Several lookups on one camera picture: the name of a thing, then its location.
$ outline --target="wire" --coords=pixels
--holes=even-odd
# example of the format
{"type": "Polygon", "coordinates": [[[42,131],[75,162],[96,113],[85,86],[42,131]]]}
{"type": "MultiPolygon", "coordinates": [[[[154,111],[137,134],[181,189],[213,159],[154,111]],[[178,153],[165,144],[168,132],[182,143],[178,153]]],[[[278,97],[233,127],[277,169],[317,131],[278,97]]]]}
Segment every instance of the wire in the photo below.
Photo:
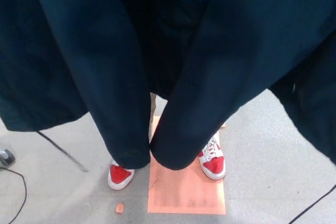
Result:
{"type": "Polygon", "coordinates": [[[17,212],[16,216],[15,216],[15,217],[8,223],[8,224],[12,224],[12,223],[15,221],[15,219],[19,216],[19,214],[21,213],[21,210],[23,209],[23,206],[24,206],[25,203],[26,203],[26,200],[27,200],[27,185],[26,185],[25,177],[24,177],[22,174],[17,173],[17,172],[15,172],[15,171],[10,170],[10,169],[7,169],[7,168],[3,168],[3,167],[0,167],[0,169],[2,169],[2,170],[6,170],[6,171],[11,172],[11,173],[14,173],[14,174],[16,174],[16,175],[19,175],[19,176],[22,178],[22,180],[23,180],[23,185],[24,185],[24,187],[25,187],[25,199],[23,200],[23,203],[22,203],[22,205],[21,205],[19,211],[17,212]]]}
{"type": "Polygon", "coordinates": [[[304,215],[306,212],[308,212],[313,206],[315,206],[318,202],[320,202],[320,200],[322,200],[325,196],[328,196],[335,189],[336,189],[336,185],[334,185],[326,194],[324,194],[321,198],[319,198],[317,201],[315,201],[313,204],[311,204],[309,207],[307,207],[304,211],[302,211],[299,215],[297,215],[294,219],[292,219],[288,224],[293,224],[302,215],[304,215]]]}
{"type": "Polygon", "coordinates": [[[63,152],[63,154],[65,154],[69,159],[71,159],[71,161],[73,161],[82,172],[84,172],[84,173],[88,173],[89,172],[89,170],[87,170],[85,168],[85,166],[83,166],[73,156],[71,156],[67,151],[65,151],[64,149],[62,149],[58,144],[56,144],[53,140],[51,140],[51,138],[47,137],[41,131],[37,131],[36,133],[39,134],[41,137],[43,137],[45,140],[47,140],[49,143],[51,143],[56,149],[58,149],[61,152],[63,152]]]}

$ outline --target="coat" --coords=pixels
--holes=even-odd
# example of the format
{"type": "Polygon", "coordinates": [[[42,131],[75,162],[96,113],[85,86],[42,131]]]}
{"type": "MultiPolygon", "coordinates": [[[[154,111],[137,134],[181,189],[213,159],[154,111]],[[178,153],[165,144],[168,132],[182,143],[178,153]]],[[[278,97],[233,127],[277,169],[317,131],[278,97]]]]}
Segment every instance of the coat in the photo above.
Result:
{"type": "Polygon", "coordinates": [[[336,0],[210,0],[190,45],[181,43],[184,30],[153,22],[160,4],[0,0],[7,129],[44,130],[90,112],[124,168],[144,167],[151,150],[182,169],[270,89],[298,131],[336,162],[336,0]],[[168,99],[151,144],[150,92],[168,99]]]}

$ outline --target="shoe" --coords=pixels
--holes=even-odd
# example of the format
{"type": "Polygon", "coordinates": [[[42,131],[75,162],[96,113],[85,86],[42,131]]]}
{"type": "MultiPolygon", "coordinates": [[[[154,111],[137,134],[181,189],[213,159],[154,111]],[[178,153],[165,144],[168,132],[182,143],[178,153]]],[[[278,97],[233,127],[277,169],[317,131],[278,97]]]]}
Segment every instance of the shoe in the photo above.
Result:
{"type": "Polygon", "coordinates": [[[124,189],[132,180],[134,176],[134,170],[124,169],[112,159],[107,183],[113,190],[124,189]]]}
{"type": "Polygon", "coordinates": [[[208,178],[212,180],[224,178],[226,173],[224,154],[214,137],[199,153],[198,159],[202,171],[208,178]]]}

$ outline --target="person's foot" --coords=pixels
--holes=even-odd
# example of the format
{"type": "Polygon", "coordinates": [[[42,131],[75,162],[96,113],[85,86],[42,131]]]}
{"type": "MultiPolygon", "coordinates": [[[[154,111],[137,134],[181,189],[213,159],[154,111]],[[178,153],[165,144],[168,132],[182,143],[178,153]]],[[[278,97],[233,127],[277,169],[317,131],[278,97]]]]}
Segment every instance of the person's foot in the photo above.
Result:
{"type": "Polygon", "coordinates": [[[224,178],[226,173],[225,159],[215,137],[212,137],[198,155],[202,171],[212,180],[224,178]]]}
{"type": "Polygon", "coordinates": [[[124,169],[112,159],[107,183],[113,190],[124,189],[132,180],[134,170],[124,169]]]}

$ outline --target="orange paper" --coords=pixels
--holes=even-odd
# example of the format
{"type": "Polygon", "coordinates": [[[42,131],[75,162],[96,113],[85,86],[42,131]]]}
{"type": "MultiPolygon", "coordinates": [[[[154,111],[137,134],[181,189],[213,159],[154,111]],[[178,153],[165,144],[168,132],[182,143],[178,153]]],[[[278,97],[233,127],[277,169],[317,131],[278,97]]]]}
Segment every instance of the orange paper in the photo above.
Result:
{"type": "MultiPolygon", "coordinates": [[[[153,119],[152,133],[160,117],[153,119]]],[[[219,143],[218,132],[215,135],[219,143]]],[[[174,214],[226,214],[223,180],[212,181],[201,170],[198,158],[186,169],[173,171],[152,156],[148,212],[174,214]]]]}

